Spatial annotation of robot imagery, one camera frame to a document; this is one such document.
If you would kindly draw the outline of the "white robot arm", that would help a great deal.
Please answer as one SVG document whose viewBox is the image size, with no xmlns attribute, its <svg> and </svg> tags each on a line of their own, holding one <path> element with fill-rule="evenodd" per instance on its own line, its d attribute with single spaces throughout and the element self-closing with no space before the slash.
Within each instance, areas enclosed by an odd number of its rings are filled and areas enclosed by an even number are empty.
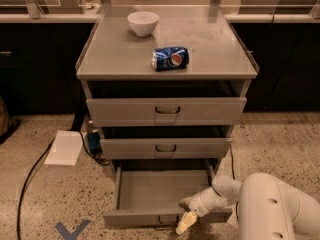
<svg viewBox="0 0 320 240">
<path fill-rule="evenodd" d="M 296 240 L 320 234 L 320 204 L 275 176 L 253 173 L 244 181 L 217 175 L 207 189 L 181 201 L 182 234 L 216 208 L 238 205 L 239 240 Z"/>
</svg>

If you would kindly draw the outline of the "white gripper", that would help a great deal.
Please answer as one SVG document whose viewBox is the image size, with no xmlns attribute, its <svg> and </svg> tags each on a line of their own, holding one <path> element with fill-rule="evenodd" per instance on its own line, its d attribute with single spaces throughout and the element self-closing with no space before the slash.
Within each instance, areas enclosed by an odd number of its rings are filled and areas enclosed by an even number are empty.
<svg viewBox="0 0 320 240">
<path fill-rule="evenodd" d="M 181 235 L 197 221 L 197 216 L 204 217 L 216 208 L 228 207 L 229 203 L 226 197 L 219 196 L 213 187 L 209 187 L 191 198 L 183 198 L 178 205 L 190 210 L 184 213 L 176 228 L 176 233 Z"/>
</svg>

